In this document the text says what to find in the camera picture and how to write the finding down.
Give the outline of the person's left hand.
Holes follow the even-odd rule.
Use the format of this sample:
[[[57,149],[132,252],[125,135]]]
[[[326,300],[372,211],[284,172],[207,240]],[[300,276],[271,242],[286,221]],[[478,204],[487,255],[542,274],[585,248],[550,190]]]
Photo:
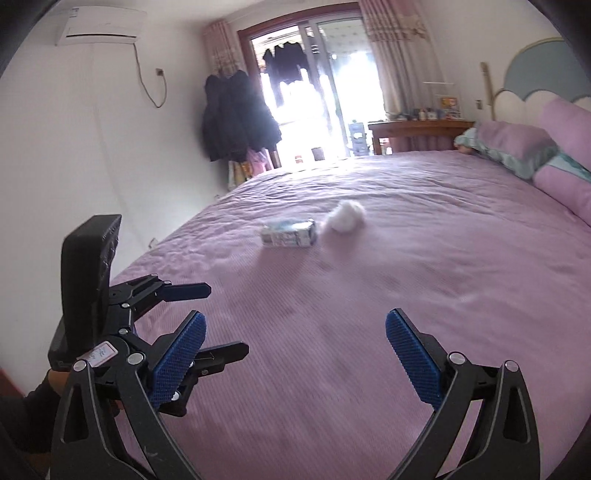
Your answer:
[[[48,384],[59,396],[61,396],[65,390],[69,375],[69,372],[61,372],[53,369],[50,369],[47,372],[46,377]],[[114,415],[117,416],[118,413],[123,410],[122,403],[119,400],[114,401],[111,404],[111,410]]]

